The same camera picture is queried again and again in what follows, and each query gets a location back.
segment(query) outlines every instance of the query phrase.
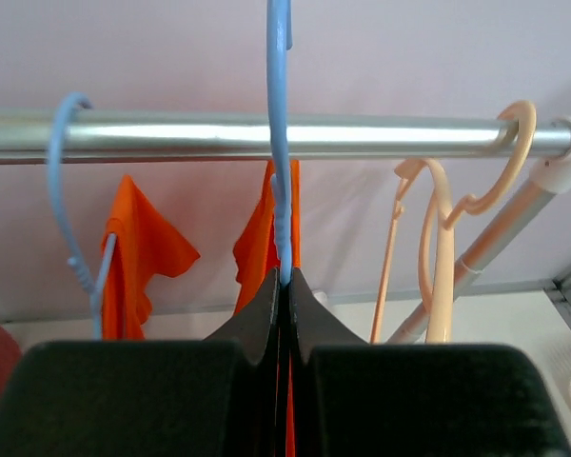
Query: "white wall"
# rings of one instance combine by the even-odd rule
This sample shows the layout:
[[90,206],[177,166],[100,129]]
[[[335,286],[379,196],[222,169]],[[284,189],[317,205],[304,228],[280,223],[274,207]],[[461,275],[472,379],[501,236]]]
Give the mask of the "white wall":
[[[417,301],[388,302],[383,337],[386,339]],[[374,304],[329,307],[359,336],[370,333]],[[149,339],[203,338],[219,327],[230,312],[157,315],[145,331]],[[6,324],[23,348],[47,340],[88,339],[90,320]],[[543,292],[462,297],[454,316],[453,340],[459,343],[504,343],[523,350],[540,370],[571,441],[571,331]]]
[[[294,1],[292,12],[292,113],[493,118],[528,98],[543,119],[571,114],[571,0],[305,0]],[[0,107],[54,109],[77,89],[98,109],[266,112],[265,16],[265,0],[62,0],[59,8],[54,0],[0,0]],[[455,196],[484,192],[502,165],[447,161]],[[392,166],[303,164],[303,265],[314,288],[376,290],[397,185]],[[258,197],[263,165],[65,167],[69,216],[94,271],[126,172],[202,255],[181,278],[150,285],[155,307],[232,303],[231,250]],[[0,320],[68,318],[88,305],[65,265],[45,173],[0,167]],[[394,289],[416,287],[426,178],[406,198]],[[488,218],[462,221],[459,251]],[[480,281],[557,274],[571,260],[568,221],[571,193]]]

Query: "hanger hook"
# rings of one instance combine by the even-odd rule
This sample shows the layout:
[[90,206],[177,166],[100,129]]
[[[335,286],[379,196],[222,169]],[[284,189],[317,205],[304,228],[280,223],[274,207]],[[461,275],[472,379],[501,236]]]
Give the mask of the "hanger hook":
[[80,92],[69,94],[62,102],[55,116],[50,131],[49,148],[47,151],[47,182],[49,185],[49,199],[53,215],[68,244],[71,257],[68,265],[72,268],[85,292],[91,295],[95,285],[85,263],[83,253],[78,247],[72,228],[68,222],[66,207],[64,205],[63,184],[61,176],[61,157],[68,124],[77,108],[90,109],[91,103],[87,96]]
[[266,87],[268,123],[275,174],[275,246],[281,262],[280,281],[287,286],[292,272],[292,184],[287,147],[287,51],[292,47],[290,0],[268,0],[266,15]]

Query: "silver metal pole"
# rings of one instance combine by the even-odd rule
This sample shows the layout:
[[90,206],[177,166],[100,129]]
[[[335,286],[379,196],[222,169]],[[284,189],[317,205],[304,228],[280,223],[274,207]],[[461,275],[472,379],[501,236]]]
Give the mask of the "silver metal pole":
[[[526,180],[455,263],[455,298],[482,274],[482,270],[554,197],[554,193],[547,192],[532,181]],[[414,343],[423,335],[428,322],[429,315],[421,302],[391,335],[387,343]]]
[[[0,110],[0,164],[45,160],[52,112]],[[508,156],[514,124],[498,120],[291,116],[294,159]],[[540,125],[531,155],[571,147],[571,128]],[[263,115],[83,110],[69,128],[64,161],[152,162],[264,160],[270,157]]]

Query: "clothes rail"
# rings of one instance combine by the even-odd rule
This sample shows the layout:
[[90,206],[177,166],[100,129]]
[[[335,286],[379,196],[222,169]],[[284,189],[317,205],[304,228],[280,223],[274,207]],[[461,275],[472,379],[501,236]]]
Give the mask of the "clothes rail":
[[[41,164],[52,111],[0,109],[0,165]],[[499,120],[371,116],[291,116],[293,159],[380,159],[508,156],[512,123]],[[571,148],[571,128],[538,126],[530,155]],[[270,159],[266,117],[148,111],[79,112],[66,143],[66,163]]]

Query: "clothes hanger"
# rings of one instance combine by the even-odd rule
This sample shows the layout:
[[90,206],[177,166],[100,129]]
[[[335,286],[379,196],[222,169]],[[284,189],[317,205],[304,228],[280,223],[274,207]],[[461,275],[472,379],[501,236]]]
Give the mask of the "clothes hanger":
[[290,0],[268,0],[266,15],[266,88],[270,148],[275,174],[270,185],[275,199],[275,246],[280,283],[292,274],[292,183],[287,147],[287,51],[292,47]]
[[[396,192],[389,233],[387,235],[383,272],[370,334],[371,343],[378,343],[381,335],[384,301],[391,269],[395,232],[398,218],[404,211],[401,200],[425,167],[430,169],[434,182],[434,192],[425,213],[419,245],[419,289],[423,305],[429,314],[425,341],[427,343],[450,341],[453,309],[455,225],[464,212],[470,215],[482,214],[492,208],[505,195],[522,169],[522,165],[531,149],[533,135],[537,126],[535,106],[527,101],[520,101],[510,105],[499,115],[498,119],[518,121],[517,129],[507,132],[506,136],[501,140],[501,143],[506,143],[518,134],[516,146],[502,174],[491,189],[480,198],[471,193],[467,194],[453,208],[446,174],[442,166],[433,159],[408,159],[396,167],[396,174],[401,177],[401,181]],[[438,212],[438,236],[432,285],[429,279],[429,245],[436,211]]]
[[62,101],[55,112],[47,151],[47,182],[53,215],[71,253],[71,257],[68,259],[68,266],[74,271],[78,282],[89,295],[91,318],[93,319],[93,338],[100,340],[102,338],[102,297],[112,260],[112,253],[114,252],[114,245],[116,244],[116,235],[111,233],[108,236],[97,281],[94,282],[68,222],[61,176],[61,156],[68,132],[68,123],[78,107],[90,109],[91,103],[83,93],[73,92]]

